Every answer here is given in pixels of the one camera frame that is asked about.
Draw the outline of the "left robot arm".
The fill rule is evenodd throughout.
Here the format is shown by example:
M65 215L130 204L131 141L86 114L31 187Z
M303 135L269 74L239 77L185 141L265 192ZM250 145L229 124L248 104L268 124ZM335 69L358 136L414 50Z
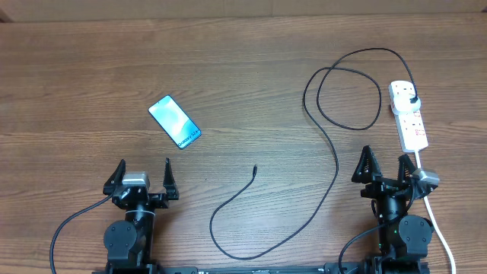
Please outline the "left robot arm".
M155 211L167 209L169 201L179 199L170 159L165 160L163 187L164 193L150 193L148 173L128 172L124 160L103 185L103 194L125 211L125 218L109 225L103 235L107 249L105 273L163 272L151 252Z

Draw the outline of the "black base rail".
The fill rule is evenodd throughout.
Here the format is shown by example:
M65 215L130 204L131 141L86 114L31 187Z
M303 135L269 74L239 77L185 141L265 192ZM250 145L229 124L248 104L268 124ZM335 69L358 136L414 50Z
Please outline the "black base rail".
M343 272L347 274L362 274L362 273L378 273L374 268L367 269L365 263L343 263ZM93 274L101 273L163 273L163 274L338 274L338 263L325 263L323 266L282 266L282 267L234 267L234 268L213 268L213 269L198 269L196 267L166 267L155 269L151 271L148 269L122 269L122 270L98 270L92 272ZM392 270L392 268L385 269L382 273L431 273L427 263L422 263L420 266L406 266L402 269Z

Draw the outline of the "white power strip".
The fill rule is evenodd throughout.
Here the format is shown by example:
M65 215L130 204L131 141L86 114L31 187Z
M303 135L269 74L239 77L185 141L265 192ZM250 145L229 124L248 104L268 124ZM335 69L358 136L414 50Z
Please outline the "white power strip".
M390 106L393 93L414 94L415 89L409 81L393 81L389 87ZM428 140L420 109L412 113L395 115L396 127L402 151L414 153L428 147Z

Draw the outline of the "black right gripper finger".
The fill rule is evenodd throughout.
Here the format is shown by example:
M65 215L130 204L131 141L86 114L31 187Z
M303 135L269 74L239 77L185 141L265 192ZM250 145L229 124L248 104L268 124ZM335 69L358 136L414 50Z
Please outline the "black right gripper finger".
M407 181L412 177L412 174L416 170L416 166L412 163L411 158L407 155L401 155L398 158L399 169L398 169L398 181Z
M382 176L383 174L371 146L364 146L358 165L352 175L352 182L367 184L378 181Z

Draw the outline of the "white charger plug adapter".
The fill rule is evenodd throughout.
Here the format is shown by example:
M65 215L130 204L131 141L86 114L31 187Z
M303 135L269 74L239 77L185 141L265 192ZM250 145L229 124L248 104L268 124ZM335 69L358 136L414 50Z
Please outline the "white charger plug adapter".
M421 108L421 105L421 100L415 98L414 94L393 93L391 99L391 108L395 115L403 115L418 111Z

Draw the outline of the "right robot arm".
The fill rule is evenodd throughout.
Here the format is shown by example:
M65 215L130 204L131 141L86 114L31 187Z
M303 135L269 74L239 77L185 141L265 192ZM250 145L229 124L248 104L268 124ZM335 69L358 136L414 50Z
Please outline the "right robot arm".
M380 253L366 257L353 273L428 273L428 255L434 226L427 218L410 215L416 200L424 199L440 183L432 170L416 167L408 155L398 158L398 176L386 178L371 146L363 147L352 175L353 183L363 183L361 197L369 198L377 226L355 238L378 233Z

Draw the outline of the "blue Galaxy smartphone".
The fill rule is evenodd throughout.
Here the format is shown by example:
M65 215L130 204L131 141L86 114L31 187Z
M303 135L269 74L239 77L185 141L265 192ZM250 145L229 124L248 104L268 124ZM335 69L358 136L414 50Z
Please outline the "blue Galaxy smartphone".
M200 128L170 95L150 106L148 112L180 149L193 143L202 134Z

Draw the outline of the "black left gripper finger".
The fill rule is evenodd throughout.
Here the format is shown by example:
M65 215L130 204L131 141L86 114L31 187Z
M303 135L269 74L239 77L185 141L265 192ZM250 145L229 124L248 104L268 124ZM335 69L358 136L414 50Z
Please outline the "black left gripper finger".
M107 180L107 182L103 185L103 194L104 195L112 195L115 189L122 183L123 176L126 172L126 161L122 159L113 174Z
M163 186L166 190L167 200L178 200L180 197L179 191L175 179L173 177L173 172L171 168L171 162L169 158L166 158L165 169L164 169L164 181Z

